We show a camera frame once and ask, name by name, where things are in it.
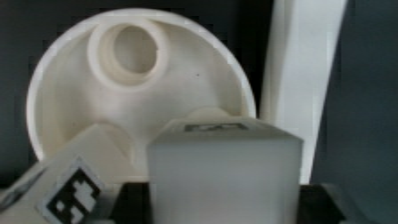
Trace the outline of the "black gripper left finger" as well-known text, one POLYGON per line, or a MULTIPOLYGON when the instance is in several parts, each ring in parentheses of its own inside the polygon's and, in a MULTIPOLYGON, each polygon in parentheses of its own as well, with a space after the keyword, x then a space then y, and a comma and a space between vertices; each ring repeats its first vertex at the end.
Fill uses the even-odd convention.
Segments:
POLYGON ((110 213, 115 224, 151 224, 149 185, 124 183, 110 213))

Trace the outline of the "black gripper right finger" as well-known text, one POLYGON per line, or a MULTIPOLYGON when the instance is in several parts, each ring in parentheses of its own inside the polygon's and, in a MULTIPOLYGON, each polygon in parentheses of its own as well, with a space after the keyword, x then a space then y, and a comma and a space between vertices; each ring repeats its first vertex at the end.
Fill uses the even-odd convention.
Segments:
POLYGON ((348 194, 336 185, 300 186, 298 224, 371 224, 348 194))

